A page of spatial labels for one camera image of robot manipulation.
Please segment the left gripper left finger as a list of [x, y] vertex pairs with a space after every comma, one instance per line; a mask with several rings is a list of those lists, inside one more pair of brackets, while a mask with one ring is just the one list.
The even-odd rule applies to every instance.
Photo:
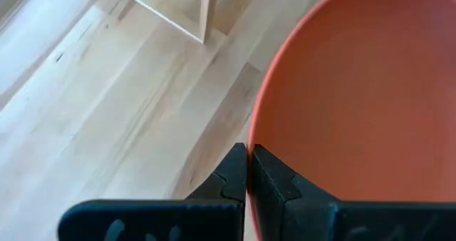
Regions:
[[58, 241], [242, 241], [247, 149], [236, 143], [181, 200], [88, 200], [69, 208]]

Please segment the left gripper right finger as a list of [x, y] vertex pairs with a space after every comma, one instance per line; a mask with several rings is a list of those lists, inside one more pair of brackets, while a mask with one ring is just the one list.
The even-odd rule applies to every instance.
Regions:
[[261, 241], [456, 241], [456, 203], [339, 200], [261, 145], [251, 174]]

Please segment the large orange bowl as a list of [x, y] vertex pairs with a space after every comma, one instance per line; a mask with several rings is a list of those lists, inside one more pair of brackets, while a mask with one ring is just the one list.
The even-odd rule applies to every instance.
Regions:
[[339, 200], [456, 203], [456, 0], [317, 4], [252, 113], [254, 221], [256, 145]]

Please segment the wooden slatted shelf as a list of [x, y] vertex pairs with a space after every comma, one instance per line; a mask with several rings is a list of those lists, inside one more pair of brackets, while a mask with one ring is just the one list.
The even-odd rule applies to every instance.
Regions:
[[164, 0], [133, 1], [200, 43], [205, 43], [210, 37], [217, 0], [201, 0], [198, 22], [193, 21], [178, 9], [168, 5]]

